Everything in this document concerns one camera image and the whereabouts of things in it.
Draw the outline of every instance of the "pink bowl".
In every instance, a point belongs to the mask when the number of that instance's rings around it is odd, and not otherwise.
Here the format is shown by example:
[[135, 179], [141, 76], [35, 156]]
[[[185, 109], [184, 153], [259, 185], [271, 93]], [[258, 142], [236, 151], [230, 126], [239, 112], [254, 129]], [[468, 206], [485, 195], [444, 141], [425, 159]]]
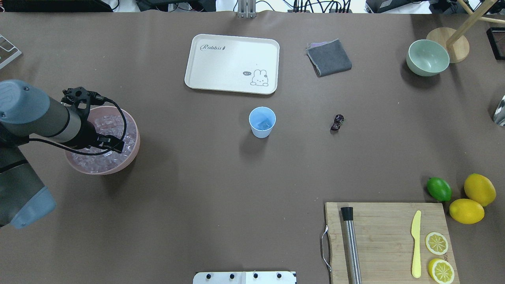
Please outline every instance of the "pink bowl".
[[[137, 156], [138, 149], [140, 148], [140, 133], [138, 132], [137, 124], [135, 123], [135, 120], [133, 117], [126, 112], [125, 110], [122, 110], [123, 114], [125, 115], [126, 118], [126, 123], [133, 123], [135, 130], [136, 130], [136, 139], [135, 139], [135, 145], [133, 146], [133, 150], [131, 151], [130, 155], [126, 158], [126, 160], [117, 165], [115, 168], [104, 171], [104, 172], [89, 172], [87, 169], [83, 168], [79, 164], [76, 164], [74, 159], [72, 158], [72, 153], [65, 151], [65, 156], [67, 157], [67, 161], [69, 164], [76, 169], [77, 171], [85, 174], [91, 174], [91, 175], [106, 175], [106, 174], [111, 174], [118, 172], [124, 168], [126, 168]], [[93, 124], [93, 121], [95, 119], [106, 116], [106, 115], [121, 115], [116, 107], [112, 106], [101, 106], [101, 107], [96, 107], [94, 109], [91, 109], [89, 111], [89, 116], [88, 116], [88, 121], [90, 121]]]

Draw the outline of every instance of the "lime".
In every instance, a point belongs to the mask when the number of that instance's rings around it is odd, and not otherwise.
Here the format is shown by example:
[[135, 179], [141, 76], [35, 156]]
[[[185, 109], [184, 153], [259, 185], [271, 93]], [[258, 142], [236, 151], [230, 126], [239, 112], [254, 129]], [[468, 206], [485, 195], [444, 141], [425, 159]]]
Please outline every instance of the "lime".
[[491, 181], [477, 173], [469, 175], [465, 180], [465, 193], [482, 206], [487, 206], [496, 198], [496, 190]]
[[447, 181], [439, 177], [429, 179], [426, 186], [430, 195], [438, 201], [449, 201], [452, 196], [452, 190]]
[[447, 239], [438, 232], [431, 232], [425, 238], [426, 247], [436, 255], [443, 255], [449, 249]]
[[484, 208], [478, 202], [461, 198], [449, 205], [449, 214], [463, 224], [474, 224], [484, 218]]
[[428, 263], [431, 278], [439, 284], [450, 284], [454, 281], [454, 269], [447, 261], [434, 258]]

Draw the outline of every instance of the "folded towel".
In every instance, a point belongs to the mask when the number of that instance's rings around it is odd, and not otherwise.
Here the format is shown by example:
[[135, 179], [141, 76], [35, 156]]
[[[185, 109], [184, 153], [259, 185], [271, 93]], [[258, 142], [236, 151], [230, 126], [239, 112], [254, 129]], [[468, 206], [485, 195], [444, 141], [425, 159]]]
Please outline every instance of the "folded towel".
[[352, 68], [352, 63], [339, 39], [330, 42], [311, 43], [307, 55], [316, 66], [319, 76], [343, 72]]

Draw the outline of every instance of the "lemon slice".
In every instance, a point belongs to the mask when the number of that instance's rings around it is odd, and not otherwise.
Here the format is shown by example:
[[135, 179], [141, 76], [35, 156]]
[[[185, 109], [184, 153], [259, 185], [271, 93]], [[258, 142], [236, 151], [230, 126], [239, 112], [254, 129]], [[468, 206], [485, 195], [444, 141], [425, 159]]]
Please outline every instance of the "lemon slice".
[[438, 232], [429, 233], [426, 236], [425, 242], [428, 250], [436, 255], [443, 255], [449, 249], [449, 243], [447, 239]]
[[439, 284], [450, 284], [454, 281], [454, 269], [447, 261], [434, 258], [428, 263], [431, 278]]

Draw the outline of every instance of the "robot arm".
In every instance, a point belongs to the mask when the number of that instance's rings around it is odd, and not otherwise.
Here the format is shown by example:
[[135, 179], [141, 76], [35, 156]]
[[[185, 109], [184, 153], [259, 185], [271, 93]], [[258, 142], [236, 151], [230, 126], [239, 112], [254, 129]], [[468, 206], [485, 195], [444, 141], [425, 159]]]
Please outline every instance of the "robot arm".
[[0, 82], [0, 227], [11, 223], [23, 228], [56, 206], [18, 149], [30, 141], [30, 134], [72, 149], [97, 147], [122, 152], [122, 139], [97, 133], [87, 121], [91, 105], [114, 102], [82, 87], [67, 89], [63, 94], [62, 103], [67, 106], [23, 81]]

